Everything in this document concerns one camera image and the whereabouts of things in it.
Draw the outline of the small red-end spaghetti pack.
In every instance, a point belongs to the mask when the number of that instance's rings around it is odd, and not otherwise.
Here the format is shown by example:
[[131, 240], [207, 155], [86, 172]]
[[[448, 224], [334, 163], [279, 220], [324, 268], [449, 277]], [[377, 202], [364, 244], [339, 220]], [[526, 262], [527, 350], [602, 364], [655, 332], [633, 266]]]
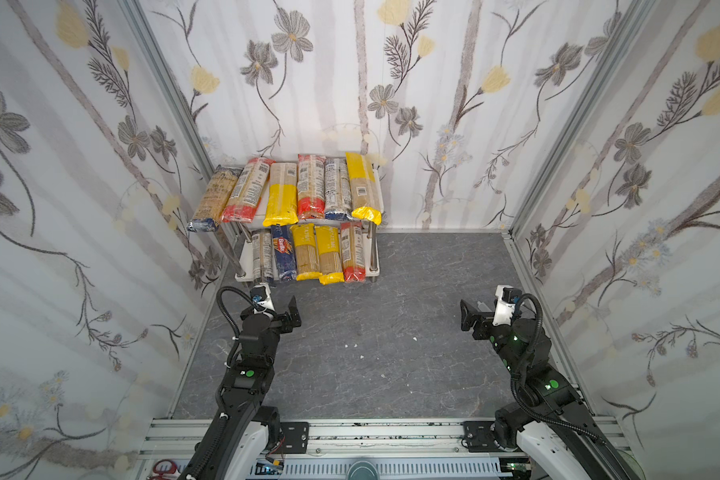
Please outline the small red-end spaghetti pack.
[[339, 239], [344, 281], [363, 282], [366, 278], [366, 267], [362, 223], [342, 223]]

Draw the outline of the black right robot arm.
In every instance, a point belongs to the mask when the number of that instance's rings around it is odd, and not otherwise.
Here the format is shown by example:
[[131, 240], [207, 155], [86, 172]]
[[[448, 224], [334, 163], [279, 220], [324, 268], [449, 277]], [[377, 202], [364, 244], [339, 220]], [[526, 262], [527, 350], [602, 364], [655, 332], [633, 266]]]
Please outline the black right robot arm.
[[550, 479], [638, 479], [595, 422], [581, 394], [552, 363], [539, 299], [511, 286], [497, 289], [494, 309], [462, 300], [460, 328], [487, 341], [510, 375], [513, 402], [488, 427], [465, 429], [471, 451], [521, 451]]

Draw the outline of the clear blue-end spaghetti pack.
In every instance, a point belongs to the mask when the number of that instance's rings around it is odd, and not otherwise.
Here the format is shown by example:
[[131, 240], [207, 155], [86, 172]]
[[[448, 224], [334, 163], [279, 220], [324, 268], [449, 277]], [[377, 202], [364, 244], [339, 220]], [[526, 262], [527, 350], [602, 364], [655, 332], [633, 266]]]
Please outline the clear blue-end spaghetti pack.
[[268, 229], [258, 230], [252, 235], [253, 277], [255, 283], [274, 283], [272, 268], [273, 241]]

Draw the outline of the yellow-top spaghetti pack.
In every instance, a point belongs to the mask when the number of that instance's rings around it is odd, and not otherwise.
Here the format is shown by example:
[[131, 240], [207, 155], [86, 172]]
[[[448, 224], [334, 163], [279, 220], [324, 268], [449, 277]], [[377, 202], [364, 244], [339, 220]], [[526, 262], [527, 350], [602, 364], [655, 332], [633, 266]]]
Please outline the yellow-top spaghetti pack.
[[372, 163], [364, 155], [347, 152], [346, 164], [352, 197], [351, 216], [379, 226], [382, 209]]

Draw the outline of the yellow-end spaghetti pack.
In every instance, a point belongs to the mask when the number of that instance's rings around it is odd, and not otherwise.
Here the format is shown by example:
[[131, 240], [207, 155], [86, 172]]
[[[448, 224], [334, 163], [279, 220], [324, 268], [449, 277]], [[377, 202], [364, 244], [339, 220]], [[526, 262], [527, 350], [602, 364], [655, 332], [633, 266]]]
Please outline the yellow-end spaghetti pack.
[[277, 162], [269, 173], [269, 196], [262, 225], [287, 226], [296, 224], [298, 217], [298, 166], [296, 163]]

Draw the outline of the blue clear label spaghetti pack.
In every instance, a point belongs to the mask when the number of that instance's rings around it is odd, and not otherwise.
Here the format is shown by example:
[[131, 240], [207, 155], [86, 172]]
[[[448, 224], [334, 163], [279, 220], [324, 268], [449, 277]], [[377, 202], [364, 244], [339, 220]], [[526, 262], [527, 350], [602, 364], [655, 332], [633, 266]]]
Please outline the blue clear label spaghetti pack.
[[328, 220], [348, 221], [351, 215], [352, 198], [344, 158], [329, 157], [324, 167], [324, 217]]

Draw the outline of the yellow pastatime pack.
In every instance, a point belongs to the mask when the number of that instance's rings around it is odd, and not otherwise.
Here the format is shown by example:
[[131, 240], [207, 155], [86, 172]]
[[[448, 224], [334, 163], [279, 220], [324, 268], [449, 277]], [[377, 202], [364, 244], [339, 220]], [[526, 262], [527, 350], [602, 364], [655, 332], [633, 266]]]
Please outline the yellow pastatime pack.
[[317, 226], [315, 233], [320, 264], [320, 284], [330, 285], [343, 282], [339, 230], [331, 226]]
[[298, 281], [317, 279], [321, 276], [317, 241], [313, 224], [297, 224], [290, 228], [297, 263]]

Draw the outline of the blue Barilla spaghetti pack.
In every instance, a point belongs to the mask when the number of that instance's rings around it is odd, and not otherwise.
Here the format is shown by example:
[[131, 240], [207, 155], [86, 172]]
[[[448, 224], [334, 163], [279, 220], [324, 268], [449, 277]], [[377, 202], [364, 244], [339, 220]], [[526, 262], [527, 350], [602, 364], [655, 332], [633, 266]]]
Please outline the blue Barilla spaghetti pack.
[[291, 231], [288, 226], [272, 225], [270, 233], [273, 254], [280, 281], [295, 281], [297, 262]]

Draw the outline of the dark blue-top spaghetti pack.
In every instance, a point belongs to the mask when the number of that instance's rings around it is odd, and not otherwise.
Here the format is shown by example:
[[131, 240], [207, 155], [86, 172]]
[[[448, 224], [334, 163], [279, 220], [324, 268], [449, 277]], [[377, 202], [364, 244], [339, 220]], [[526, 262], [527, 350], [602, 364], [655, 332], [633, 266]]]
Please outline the dark blue-top spaghetti pack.
[[206, 186], [205, 192], [187, 229], [193, 233], [214, 232], [221, 224], [221, 216], [232, 190], [237, 184], [239, 168], [218, 166]]

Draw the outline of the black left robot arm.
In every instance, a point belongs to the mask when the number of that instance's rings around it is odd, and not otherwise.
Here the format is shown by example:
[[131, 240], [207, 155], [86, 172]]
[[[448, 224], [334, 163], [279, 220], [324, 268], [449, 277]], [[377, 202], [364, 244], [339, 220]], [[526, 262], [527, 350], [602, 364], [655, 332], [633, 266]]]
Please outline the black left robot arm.
[[233, 329], [233, 346], [215, 393], [217, 412], [181, 479], [245, 479], [262, 453], [285, 441], [278, 410], [263, 401], [275, 376], [281, 336], [301, 326], [296, 300], [278, 313], [270, 287], [260, 283], [248, 293], [222, 287], [216, 305]]

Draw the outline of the yellow Pastatime pack front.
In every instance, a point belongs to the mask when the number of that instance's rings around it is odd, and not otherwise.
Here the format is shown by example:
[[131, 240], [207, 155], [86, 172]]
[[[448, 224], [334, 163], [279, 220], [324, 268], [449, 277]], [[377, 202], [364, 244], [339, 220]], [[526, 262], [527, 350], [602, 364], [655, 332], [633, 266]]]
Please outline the yellow Pastatime pack front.
[[320, 264], [320, 284], [330, 285], [343, 282], [339, 230], [331, 226], [317, 226], [315, 233]]

